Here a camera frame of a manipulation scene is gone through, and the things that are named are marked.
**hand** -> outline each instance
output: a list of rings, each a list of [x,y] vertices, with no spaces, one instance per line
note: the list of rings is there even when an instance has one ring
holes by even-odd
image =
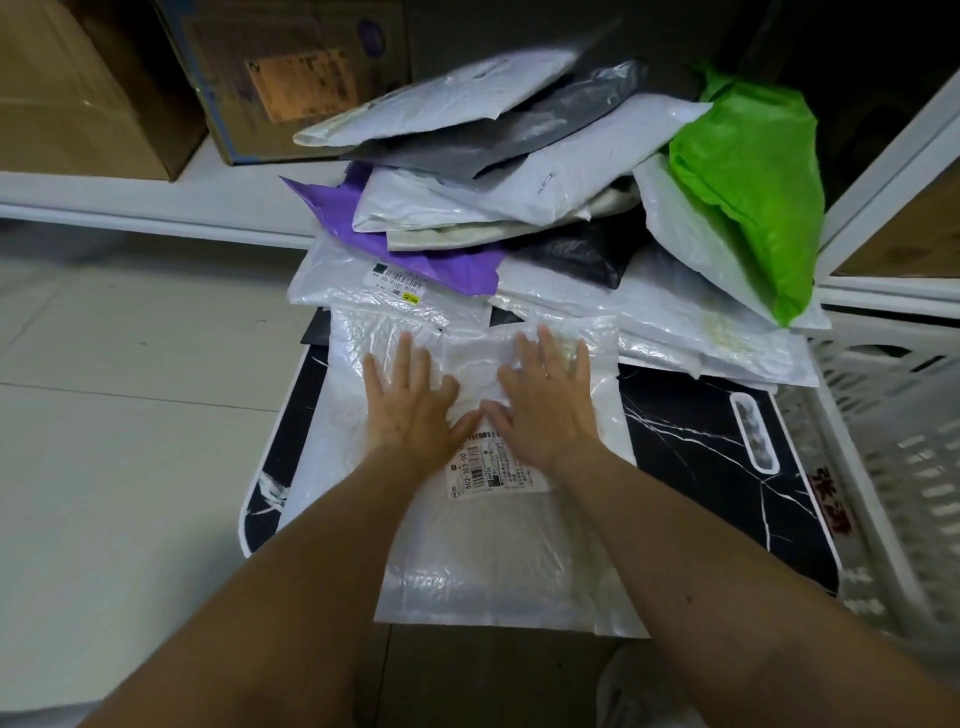
[[[571,369],[550,329],[541,326],[538,333],[539,347],[518,334],[520,368],[504,366],[497,372],[511,409],[490,400],[480,407],[517,457],[550,474],[565,449],[582,438],[599,440],[599,435],[590,401],[587,344],[580,340]]]
[[[367,452],[391,449],[410,458],[419,482],[435,473],[453,457],[473,434],[483,413],[468,412],[450,426],[446,413],[457,399],[460,383],[450,375],[440,389],[430,388],[430,352],[410,350],[413,336],[404,331],[396,348],[396,363],[390,386],[384,389],[376,372],[376,360],[367,354],[363,360],[363,380],[367,388]]]

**orange sticker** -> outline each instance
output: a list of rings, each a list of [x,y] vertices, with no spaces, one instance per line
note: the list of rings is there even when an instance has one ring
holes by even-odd
[[[346,51],[311,51],[247,61],[267,115],[275,124],[332,116],[359,105]]]

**laundry basket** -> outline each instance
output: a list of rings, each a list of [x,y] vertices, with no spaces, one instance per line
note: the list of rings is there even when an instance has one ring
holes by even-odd
[[[960,659],[960,328],[830,318],[809,338],[826,386],[778,403],[834,531],[841,599]]]

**white tile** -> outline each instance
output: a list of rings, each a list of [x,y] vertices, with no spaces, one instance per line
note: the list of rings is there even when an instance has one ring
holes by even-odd
[[[0,386],[0,712],[102,697],[241,562],[275,415]]]
[[[0,356],[66,285],[76,262],[117,239],[113,231],[0,220]]]
[[[302,251],[128,235],[0,359],[0,382],[276,410],[313,315],[286,301]]]

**brown cardboard box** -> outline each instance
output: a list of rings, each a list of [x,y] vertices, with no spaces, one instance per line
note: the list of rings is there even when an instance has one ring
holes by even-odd
[[[847,258],[837,275],[960,278],[960,159]]]
[[[409,77],[398,0],[155,4],[228,164],[329,157],[294,133]]]
[[[0,169],[173,180],[204,134],[149,5],[0,0]]]

